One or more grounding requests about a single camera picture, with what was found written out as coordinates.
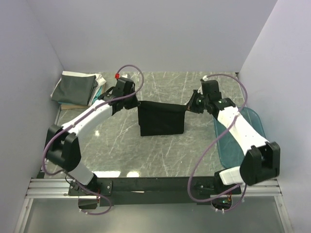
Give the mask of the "black t shirt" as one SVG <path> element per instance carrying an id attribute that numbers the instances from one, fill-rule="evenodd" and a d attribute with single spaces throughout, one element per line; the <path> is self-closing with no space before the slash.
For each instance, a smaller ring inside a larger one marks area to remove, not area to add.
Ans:
<path id="1" fill-rule="evenodd" d="M 184 133 L 187 107 L 153 101 L 141 101 L 138 124 L 141 136 L 176 135 Z"/>

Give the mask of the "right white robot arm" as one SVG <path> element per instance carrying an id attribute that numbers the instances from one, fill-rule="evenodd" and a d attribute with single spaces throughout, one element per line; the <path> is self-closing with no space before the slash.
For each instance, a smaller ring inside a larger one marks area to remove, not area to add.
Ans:
<path id="1" fill-rule="evenodd" d="M 225 193 L 232 184 L 254 185 L 280 173 L 280 146 L 261 136 L 242 116 L 230 98 L 223 98 L 216 80 L 202 78 L 188 102 L 193 113 L 207 111 L 233 136 L 243 151 L 241 165 L 220 171 L 213 182 L 217 193 Z"/>

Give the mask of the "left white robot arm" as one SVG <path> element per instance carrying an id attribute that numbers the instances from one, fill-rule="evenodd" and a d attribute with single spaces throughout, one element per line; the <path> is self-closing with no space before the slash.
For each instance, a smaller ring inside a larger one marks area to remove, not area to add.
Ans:
<path id="1" fill-rule="evenodd" d="M 139 105 L 133 80 L 120 77 L 116 85 L 109 88 L 84 112 L 62 126 L 52 125 L 48 129 L 44 159 L 62 168 L 63 172 L 80 183 L 86 195 L 96 192 L 96 175 L 82 162 L 79 138 L 95 129 L 122 109 Z"/>

